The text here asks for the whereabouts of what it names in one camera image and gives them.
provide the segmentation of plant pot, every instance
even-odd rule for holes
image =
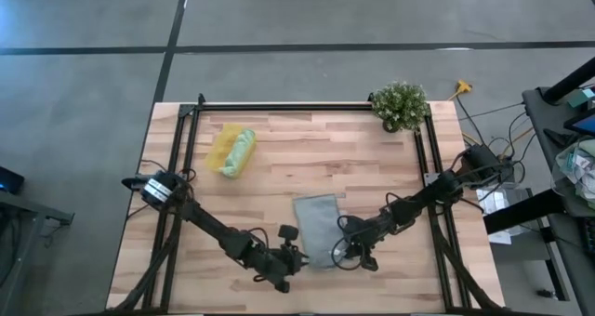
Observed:
[[[399,131],[399,128],[396,126],[389,128],[389,124],[390,123],[388,121],[382,121],[382,128],[384,129],[384,131],[390,132],[390,133],[396,133],[397,131]]]

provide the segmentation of butcher block tabletop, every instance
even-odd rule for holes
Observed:
[[[450,166],[455,156],[465,150],[455,105],[436,101],[430,102],[430,106],[443,165]],[[167,166],[178,109],[179,103],[155,105],[143,159]],[[205,166],[205,157],[225,124],[246,126],[257,136],[256,149],[237,179],[227,179]],[[178,166],[182,166],[189,128],[184,126]],[[426,156],[433,170],[425,126],[422,128]],[[277,237],[282,224],[298,226],[292,199],[335,194],[342,214],[366,218],[378,214],[385,204],[386,192],[404,197],[422,188],[413,133],[387,133],[371,112],[200,112],[192,157],[192,168],[196,171],[192,185],[202,207],[239,230],[263,228],[269,234],[271,247],[282,243]],[[157,169],[151,163],[142,163],[139,172],[152,174]],[[470,192],[467,197],[475,198]],[[133,212],[144,205],[135,193],[129,210]],[[482,213],[464,203],[454,205],[453,213],[465,266],[488,296],[503,306]],[[149,266],[157,217],[158,213],[149,207],[127,221],[108,308],[126,297]],[[303,250],[300,238],[295,243]],[[413,227],[378,243],[373,256],[378,271],[305,267],[296,276],[288,277],[291,291],[281,294],[270,283],[254,283],[255,272],[244,270],[227,258],[217,241],[185,222],[179,239],[169,312],[443,311],[425,211]],[[460,306],[452,268],[449,276],[456,305]],[[157,279],[156,296],[161,294],[161,279]]]

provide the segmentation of green sponge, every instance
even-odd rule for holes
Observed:
[[[225,177],[235,178],[242,169],[242,165],[250,153],[250,147],[255,140],[256,134],[250,129],[244,129],[235,139],[230,154],[225,159],[225,165],[219,168]]]

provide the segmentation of potted plant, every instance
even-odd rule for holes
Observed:
[[[372,95],[372,111],[383,120],[384,130],[417,131],[424,117],[430,114],[426,93],[418,85],[393,82]]]

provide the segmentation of gray towel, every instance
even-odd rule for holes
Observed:
[[[329,194],[297,198],[293,202],[304,251],[310,257],[309,267],[335,267],[331,249],[343,237],[343,232],[337,226],[337,198]],[[344,245],[339,244],[338,249],[343,248]]]

